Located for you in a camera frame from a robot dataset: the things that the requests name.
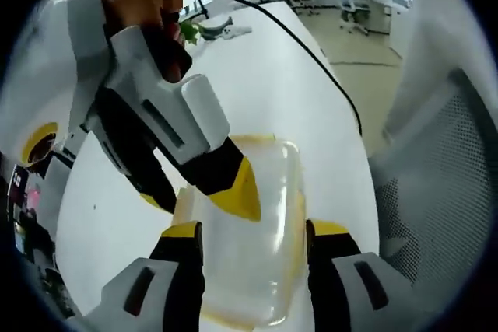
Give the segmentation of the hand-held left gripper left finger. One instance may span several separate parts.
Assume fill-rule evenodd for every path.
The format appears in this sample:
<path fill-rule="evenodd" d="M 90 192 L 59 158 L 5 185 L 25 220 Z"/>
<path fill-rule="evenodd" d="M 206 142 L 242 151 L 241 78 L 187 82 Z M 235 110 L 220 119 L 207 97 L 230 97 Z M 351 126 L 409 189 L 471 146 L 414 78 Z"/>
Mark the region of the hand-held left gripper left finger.
<path fill-rule="evenodd" d="M 103 287 L 100 304 L 83 317 L 84 331 L 198 331 L 202 268 L 202 224 L 172 225 L 149 257 Z"/>

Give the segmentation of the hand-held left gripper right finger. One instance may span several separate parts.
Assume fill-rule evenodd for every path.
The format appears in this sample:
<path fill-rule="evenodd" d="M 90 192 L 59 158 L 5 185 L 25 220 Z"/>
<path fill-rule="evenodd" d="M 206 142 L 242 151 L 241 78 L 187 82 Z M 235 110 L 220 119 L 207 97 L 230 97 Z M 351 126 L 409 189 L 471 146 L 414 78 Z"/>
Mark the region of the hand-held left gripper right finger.
<path fill-rule="evenodd" d="M 307 284 L 316 331 L 414 331 L 419 307 L 411 283 L 348 229 L 306 220 Z"/>

